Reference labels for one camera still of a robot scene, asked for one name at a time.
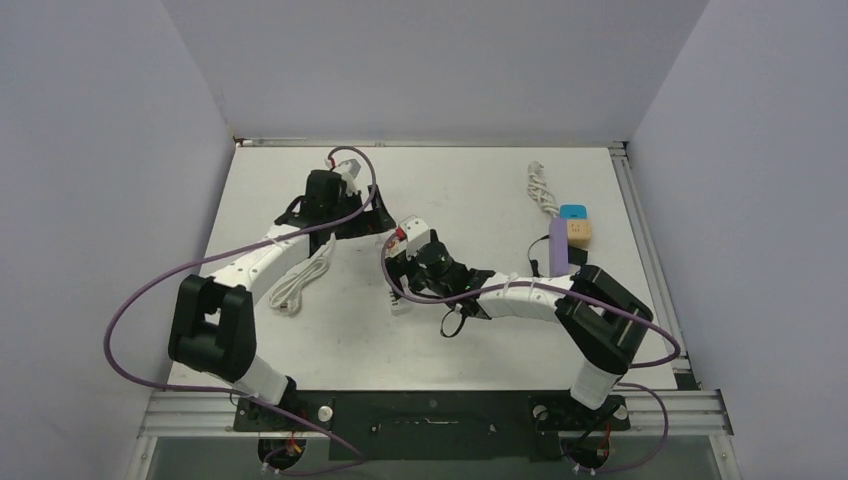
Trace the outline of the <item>white power strip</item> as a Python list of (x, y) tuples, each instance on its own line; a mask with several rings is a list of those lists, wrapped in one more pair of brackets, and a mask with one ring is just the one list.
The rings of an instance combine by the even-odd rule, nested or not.
[(392, 316), (401, 316), (411, 312), (413, 303), (399, 295), (393, 288), (389, 289), (389, 310)]

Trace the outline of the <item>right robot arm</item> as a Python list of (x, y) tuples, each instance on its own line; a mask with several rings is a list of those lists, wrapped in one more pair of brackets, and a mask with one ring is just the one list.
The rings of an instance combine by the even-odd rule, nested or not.
[(642, 301), (595, 265), (554, 278), (469, 268), (453, 259), (432, 230), (396, 232), (381, 257), (398, 297), (444, 304), (462, 318), (525, 318), (563, 327), (583, 356), (564, 403), (567, 419), (579, 428), (604, 416), (608, 395), (631, 369), (653, 321)]

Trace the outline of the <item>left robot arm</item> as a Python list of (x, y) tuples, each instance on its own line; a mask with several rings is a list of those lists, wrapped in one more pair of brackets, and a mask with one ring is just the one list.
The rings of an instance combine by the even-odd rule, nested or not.
[(305, 191), (274, 220), (260, 248), (208, 277), (190, 275), (180, 284), (168, 356), (261, 399), (259, 417), (274, 430), (289, 428), (298, 415), (293, 379), (257, 352), (254, 306), (292, 268), (317, 258), (333, 240), (394, 229), (378, 186), (361, 191), (352, 173), (313, 170)]

